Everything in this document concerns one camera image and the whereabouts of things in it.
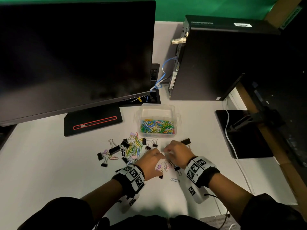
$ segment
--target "black monitor screen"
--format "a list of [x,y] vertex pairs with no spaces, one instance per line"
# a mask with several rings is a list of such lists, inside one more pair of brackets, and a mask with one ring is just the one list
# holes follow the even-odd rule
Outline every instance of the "black monitor screen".
[[154,18],[154,1],[1,5],[0,122],[148,92]]

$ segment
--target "black sleeve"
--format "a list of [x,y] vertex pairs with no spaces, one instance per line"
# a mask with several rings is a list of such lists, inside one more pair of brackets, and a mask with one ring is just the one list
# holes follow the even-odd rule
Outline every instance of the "black sleeve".
[[56,198],[25,221],[18,230],[82,229],[91,230],[94,220],[86,201],[71,197]]
[[246,205],[241,229],[307,229],[307,223],[299,212],[276,202],[268,194],[254,196]]

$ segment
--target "clear plastic box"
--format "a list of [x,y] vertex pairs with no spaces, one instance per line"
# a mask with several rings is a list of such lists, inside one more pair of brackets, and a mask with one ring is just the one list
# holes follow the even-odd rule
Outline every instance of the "clear plastic box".
[[[148,125],[148,122],[145,124],[144,120],[154,120],[158,121],[168,121],[169,124],[172,125],[170,129],[168,129],[168,132],[173,133],[153,133],[153,132],[144,132],[144,127],[142,128],[142,125]],[[140,135],[143,137],[173,137],[177,134],[177,116],[175,112],[175,107],[172,105],[163,105],[163,104],[147,104],[144,103],[140,107],[140,110],[138,111],[138,124],[139,124],[139,132]]]

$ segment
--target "green screen backdrop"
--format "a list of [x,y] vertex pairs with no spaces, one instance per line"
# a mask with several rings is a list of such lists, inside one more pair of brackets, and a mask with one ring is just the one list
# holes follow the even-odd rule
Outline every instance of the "green screen backdrop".
[[[0,0],[1,2],[55,0]],[[186,14],[263,19],[277,0],[156,0],[156,21],[184,21]]]

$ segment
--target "black shirt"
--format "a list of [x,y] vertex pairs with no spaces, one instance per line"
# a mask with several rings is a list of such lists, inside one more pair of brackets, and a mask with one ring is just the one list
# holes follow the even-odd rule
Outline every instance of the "black shirt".
[[[94,222],[90,206],[86,201],[71,197],[56,198],[31,216],[18,229],[93,229]],[[241,229],[307,229],[307,223],[299,212],[277,203],[267,194],[254,196],[246,205],[239,222]],[[176,218],[160,216],[129,217],[110,226],[108,218],[102,218],[98,229],[216,229],[189,216]]]

